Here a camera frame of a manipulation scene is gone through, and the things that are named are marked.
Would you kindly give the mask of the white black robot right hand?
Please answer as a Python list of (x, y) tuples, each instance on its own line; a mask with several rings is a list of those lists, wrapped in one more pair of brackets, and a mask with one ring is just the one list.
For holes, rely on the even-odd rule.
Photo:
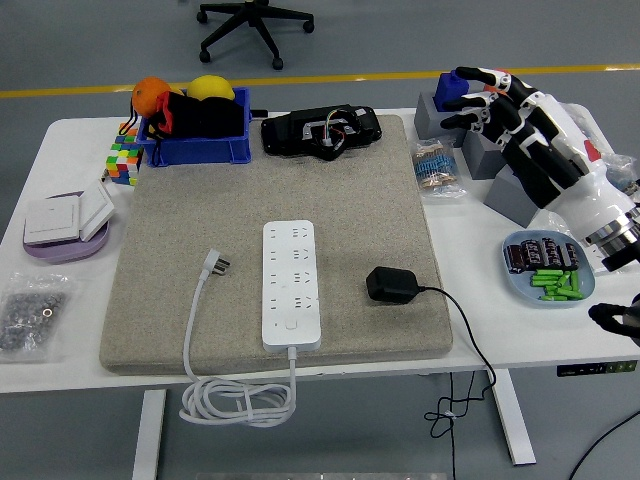
[(559, 215), (581, 240), (638, 224), (634, 202), (610, 183), (600, 152), (552, 95), (500, 70), (459, 66), (455, 74), (495, 91), (446, 102), (454, 114), (441, 126), (497, 145), (537, 207)]

